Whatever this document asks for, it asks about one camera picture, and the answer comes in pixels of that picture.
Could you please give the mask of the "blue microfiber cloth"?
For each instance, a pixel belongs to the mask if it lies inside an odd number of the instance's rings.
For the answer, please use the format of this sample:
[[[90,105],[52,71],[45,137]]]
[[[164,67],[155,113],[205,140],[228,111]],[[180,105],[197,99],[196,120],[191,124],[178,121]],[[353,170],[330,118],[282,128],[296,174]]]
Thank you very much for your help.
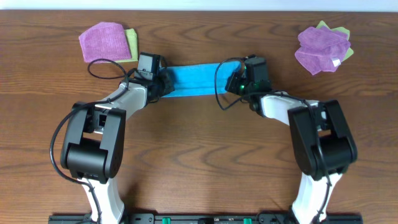
[[[215,72],[218,63],[169,67],[175,90],[164,98],[214,95]],[[241,68],[238,61],[226,62],[217,72],[217,92],[226,93],[228,78]]]

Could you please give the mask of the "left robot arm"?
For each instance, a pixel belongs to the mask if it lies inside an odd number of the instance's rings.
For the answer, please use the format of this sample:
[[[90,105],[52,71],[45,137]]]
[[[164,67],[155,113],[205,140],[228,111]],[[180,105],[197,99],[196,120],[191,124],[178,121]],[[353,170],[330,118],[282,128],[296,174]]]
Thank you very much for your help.
[[[106,98],[73,105],[65,121],[60,163],[85,189],[92,209],[90,222],[120,223],[123,219],[116,174],[123,159],[126,121],[173,92],[172,75],[167,69],[131,71]]]

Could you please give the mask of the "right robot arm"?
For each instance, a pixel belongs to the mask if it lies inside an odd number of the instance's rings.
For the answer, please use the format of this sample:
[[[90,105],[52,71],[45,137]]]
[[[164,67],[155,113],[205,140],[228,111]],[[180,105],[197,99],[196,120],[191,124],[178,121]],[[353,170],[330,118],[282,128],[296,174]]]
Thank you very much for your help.
[[[337,182],[358,152],[338,101],[304,100],[273,90],[264,58],[242,59],[238,93],[259,115],[290,128],[295,160],[302,172],[290,222],[321,223]]]

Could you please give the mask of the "folded green cloth left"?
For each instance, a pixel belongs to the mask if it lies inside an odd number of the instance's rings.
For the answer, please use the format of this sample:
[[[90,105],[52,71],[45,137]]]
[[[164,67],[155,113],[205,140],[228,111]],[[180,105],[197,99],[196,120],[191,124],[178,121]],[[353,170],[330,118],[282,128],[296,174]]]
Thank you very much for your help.
[[[126,29],[124,32],[131,53],[131,58],[124,60],[117,60],[116,62],[117,63],[137,62],[139,58],[139,53],[138,53],[138,38],[136,31],[134,29]]]

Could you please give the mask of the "folded purple cloth left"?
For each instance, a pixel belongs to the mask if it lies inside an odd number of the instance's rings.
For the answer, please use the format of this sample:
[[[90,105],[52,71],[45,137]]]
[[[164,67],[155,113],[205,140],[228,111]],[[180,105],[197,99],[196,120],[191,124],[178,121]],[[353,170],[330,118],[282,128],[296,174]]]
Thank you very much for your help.
[[[121,24],[100,22],[79,36],[83,60],[86,63],[99,58],[112,61],[131,58],[129,45]]]

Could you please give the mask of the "crumpled purple cloth right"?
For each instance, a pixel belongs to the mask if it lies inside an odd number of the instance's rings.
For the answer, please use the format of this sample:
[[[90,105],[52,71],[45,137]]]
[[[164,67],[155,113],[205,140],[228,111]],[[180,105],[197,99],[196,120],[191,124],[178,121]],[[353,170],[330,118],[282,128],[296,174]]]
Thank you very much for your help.
[[[340,30],[309,27],[298,35],[297,61],[312,75],[335,72],[351,47],[349,34]]]

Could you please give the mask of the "green cloth right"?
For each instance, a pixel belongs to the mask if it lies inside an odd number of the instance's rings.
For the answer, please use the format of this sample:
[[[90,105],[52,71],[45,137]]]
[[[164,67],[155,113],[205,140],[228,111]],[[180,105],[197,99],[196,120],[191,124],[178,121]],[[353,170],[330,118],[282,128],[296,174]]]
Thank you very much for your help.
[[[344,27],[335,27],[335,28],[331,29],[331,28],[329,28],[327,26],[327,24],[324,21],[320,21],[318,23],[318,25],[316,26],[316,28],[317,29],[328,29],[328,30],[331,30],[332,32],[335,32],[335,33],[345,34],[346,35],[346,40],[349,40],[349,37],[350,37],[350,31],[348,29],[346,29]],[[346,59],[350,58],[353,54],[354,54],[354,50],[352,48],[349,48],[347,50],[346,55],[345,55],[343,60],[346,60]]]

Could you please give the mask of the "black mounting rail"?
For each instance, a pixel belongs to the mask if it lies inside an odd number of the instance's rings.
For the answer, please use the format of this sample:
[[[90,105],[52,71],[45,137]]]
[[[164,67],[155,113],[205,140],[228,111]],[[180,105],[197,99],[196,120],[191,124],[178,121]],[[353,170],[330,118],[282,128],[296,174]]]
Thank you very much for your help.
[[[86,215],[51,215],[49,224],[93,223],[90,214]],[[154,215],[152,213],[135,213],[124,216],[119,223],[125,224],[282,224],[298,223],[287,213],[261,213],[250,215]],[[362,224],[361,215],[328,215],[321,223]]]

